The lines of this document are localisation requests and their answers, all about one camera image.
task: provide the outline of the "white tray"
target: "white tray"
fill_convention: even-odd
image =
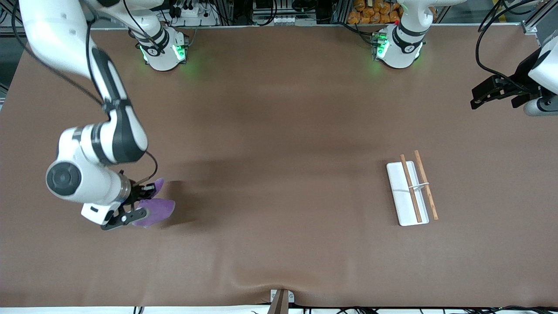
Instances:
[[[403,170],[403,164],[401,162],[389,163],[386,168],[387,175],[389,177],[389,184],[391,185],[391,193],[393,194],[393,201],[395,202],[395,209],[397,210],[397,218],[399,218],[399,224],[401,226],[412,226],[428,223],[429,218],[428,213],[426,212],[426,204],[424,203],[424,197],[422,196],[420,188],[415,188],[415,195],[419,208],[418,210],[420,211],[420,216],[422,218],[422,222],[417,222],[415,209],[413,208],[411,200],[411,193],[409,192],[407,179],[405,178],[405,171]],[[415,163],[407,161],[407,168],[409,169],[409,174],[411,175],[412,184],[418,185],[419,178],[417,177]]]

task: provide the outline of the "chopstick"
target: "chopstick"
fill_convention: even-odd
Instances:
[[[422,218],[420,217],[419,211],[419,204],[417,203],[417,197],[415,195],[415,188],[413,187],[413,183],[411,182],[411,175],[409,174],[409,169],[407,168],[407,161],[405,160],[405,155],[401,154],[401,163],[403,164],[403,171],[405,172],[405,178],[407,179],[407,185],[409,186],[409,193],[411,193],[411,201],[413,202],[413,208],[415,209],[415,216],[417,218],[417,222],[422,222]]]
[[[426,179],[426,172],[424,172],[424,166],[422,166],[422,160],[420,159],[419,151],[415,150],[415,159],[418,163],[418,171],[420,172],[420,177],[423,183],[428,182]],[[430,204],[430,209],[432,210],[432,216],[434,220],[438,220],[438,212],[436,211],[436,206],[434,205],[434,199],[432,198],[432,191],[430,191],[430,184],[426,184],[426,196],[428,196],[428,203]]]

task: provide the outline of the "white robotic arm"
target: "white robotic arm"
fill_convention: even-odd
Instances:
[[[550,37],[525,58],[509,78],[523,89],[500,75],[493,75],[472,89],[471,108],[515,96],[511,100],[512,107],[523,106],[528,116],[558,115],[558,36]]]
[[[88,27],[78,0],[21,0],[20,8],[35,55],[55,69],[90,78],[109,117],[107,122],[62,133],[57,158],[46,174],[49,190],[84,203],[81,214],[105,229],[132,222],[122,206],[150,198],[152,187],[134,186],[107,166],[139,160],[147,150],[147,136],[114,64],[91,38],[87,51]],[[135,219],[145,215],[146,211],[136,213]]]
[[[388,25],[379,31],[384,34],[380,47],[376,48],[376,58],[392,68],[410,66],[419,56],[422,39],[432,25],[433,15],[429,7],[452,6],[466,0],[397,0],[403,7],[399,24]]]
[[[185,38],[172,27],[163,27],[149,10],[163,0],[87,0],[97,11],[124,23],[140,44],[145,60],[158,71],[173,69],[186,59]]]

